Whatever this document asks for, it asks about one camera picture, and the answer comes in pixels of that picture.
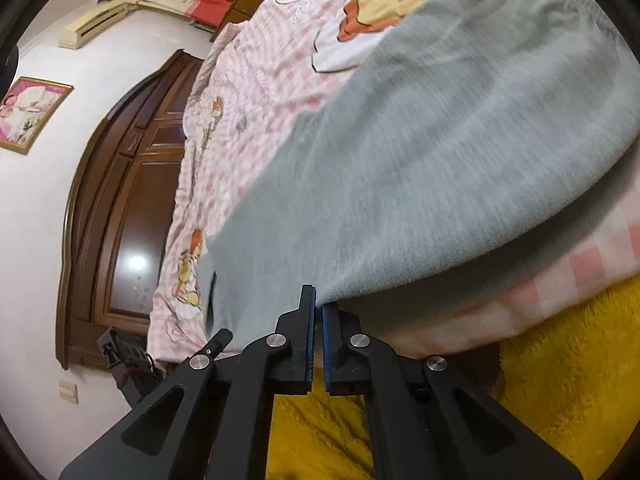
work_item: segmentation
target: light switch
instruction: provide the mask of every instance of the light switch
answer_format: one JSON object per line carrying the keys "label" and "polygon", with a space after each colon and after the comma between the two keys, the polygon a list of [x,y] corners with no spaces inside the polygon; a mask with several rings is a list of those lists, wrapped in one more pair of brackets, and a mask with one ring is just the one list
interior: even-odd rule
{"label": "light switch", "polygon": [[58,381],[58,393],[60,394],[60,399],[68,400],[73,404],[78,403],[78,387],[75,384],[60,379]]}

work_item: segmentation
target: air conditioner unit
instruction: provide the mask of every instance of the air conditioner unit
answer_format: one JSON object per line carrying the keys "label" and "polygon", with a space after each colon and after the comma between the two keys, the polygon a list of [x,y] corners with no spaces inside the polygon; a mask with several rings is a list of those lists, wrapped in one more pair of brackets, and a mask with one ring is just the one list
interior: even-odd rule
{"label": "air conditioner unit", "polygon": [[63,29],[58,38],[58,46],[74,50],[80,48],[91,38],[119,22],[135,10],[135,7],[133,4],[117,0],[98,5]]}

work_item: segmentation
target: cartoon print bedding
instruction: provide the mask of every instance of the cartoon print bedding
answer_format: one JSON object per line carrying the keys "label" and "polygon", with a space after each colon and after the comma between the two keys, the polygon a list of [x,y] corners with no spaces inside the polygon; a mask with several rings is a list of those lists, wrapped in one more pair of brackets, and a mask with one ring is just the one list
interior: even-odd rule
{"label": "cartoon print bedding", "polygon": [[[202,239],[219,232],[296,116],[321,107],[423,4],[428,0],[265,0],[249,22],[219,35],[184,115],[185,155],[148,332],[155,359],[181,361],[206,342]],[[499,298],[387,340],[414,356],[486,344],[637,273],[639,262],[640,173],[595,231],[548,269]]]}

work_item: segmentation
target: framed picture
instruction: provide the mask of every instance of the framed picture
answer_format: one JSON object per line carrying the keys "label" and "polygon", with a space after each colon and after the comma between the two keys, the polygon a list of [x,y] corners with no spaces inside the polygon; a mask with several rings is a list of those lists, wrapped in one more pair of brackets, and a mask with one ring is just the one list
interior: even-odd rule
{"label": "framed picture", "polygon": [[19,78],[0,102],[0,147],[26,155],[73,89],[53,81]]}

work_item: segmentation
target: gray towel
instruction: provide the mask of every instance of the gray towel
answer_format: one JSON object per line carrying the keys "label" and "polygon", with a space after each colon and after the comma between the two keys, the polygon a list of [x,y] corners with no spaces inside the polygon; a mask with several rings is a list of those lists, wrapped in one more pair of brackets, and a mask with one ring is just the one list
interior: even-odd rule
{"label": "gray towel", "polygon": [[622,157],[639,103],[640,67],[594,1],[428,0],[299,116],[207,239],[207,334],[242,349],[303,283],[318,304],[352,298],[515,240]]}

